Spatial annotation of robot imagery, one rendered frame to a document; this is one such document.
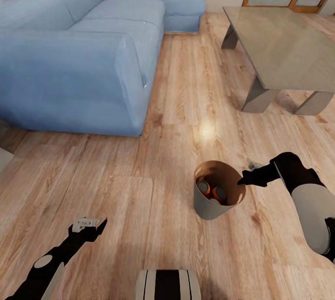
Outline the trash can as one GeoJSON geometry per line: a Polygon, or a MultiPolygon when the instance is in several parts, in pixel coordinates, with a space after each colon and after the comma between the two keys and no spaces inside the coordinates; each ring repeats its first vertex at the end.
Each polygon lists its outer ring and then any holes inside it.
{"type": "Polygon", "coordinates": [[[246,195],[246,184],[237,184],[241,179],[236,169],[221,161],[209,160],[198,165],[194,174],[194,209],[197,214],[205,220],[214,220],[241,203],[246,195]],[[207,200],[197,188],[200,181],[208,183],[210,190],[223,187],[227,198],[221,205],[207,200]]]}

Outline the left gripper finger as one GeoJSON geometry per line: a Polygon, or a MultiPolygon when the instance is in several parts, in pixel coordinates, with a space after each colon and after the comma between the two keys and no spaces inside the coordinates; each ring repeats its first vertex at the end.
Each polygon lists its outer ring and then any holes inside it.
{"type": "Polygon", "coordinates": [[[97,228],[97,232],[96,232],[96,235],[101,235],[105,226],[107,224],[107,219],[97,228]]]}

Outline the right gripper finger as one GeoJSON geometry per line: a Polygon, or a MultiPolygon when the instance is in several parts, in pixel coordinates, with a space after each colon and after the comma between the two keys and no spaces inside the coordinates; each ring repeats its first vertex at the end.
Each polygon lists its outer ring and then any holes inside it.
{"type": "Polygon", "coordinates": [[[244,177],[242,177],[242,179],[239,180],[239,181],[237,182],[237,184],[238,184],[238,185],[240,185],[240,184],[246,184],[246,185],[249,185],[249,183],[246,183],[246,182],[245,182],[244,177]]]}

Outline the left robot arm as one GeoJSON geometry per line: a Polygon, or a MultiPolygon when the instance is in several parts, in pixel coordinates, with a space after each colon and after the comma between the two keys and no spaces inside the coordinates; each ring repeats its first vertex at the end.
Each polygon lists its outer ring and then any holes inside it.
{"type": "Polygon", "coordinates": [[[99,219],[76,218],[69,227],[69,237],[38,259],[13,296],[5,300],[49,300],[64,272],[64,266],[86,241],[94,242],[101,235],[107,219],[96,229],[99,219]]]}

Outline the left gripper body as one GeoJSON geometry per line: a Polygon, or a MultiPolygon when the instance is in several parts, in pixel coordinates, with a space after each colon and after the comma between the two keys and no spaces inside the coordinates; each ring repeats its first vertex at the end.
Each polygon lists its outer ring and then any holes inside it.
{"type": "Polygon", "coordinates": [[[76,247],[76,252],[84,245],[86,241],[94,242],[97,239],[96,227],[85,227],[78,233],[72,232],[73,225],[69,227],[69,237],[65,241],[72,242],[76,247]]]}

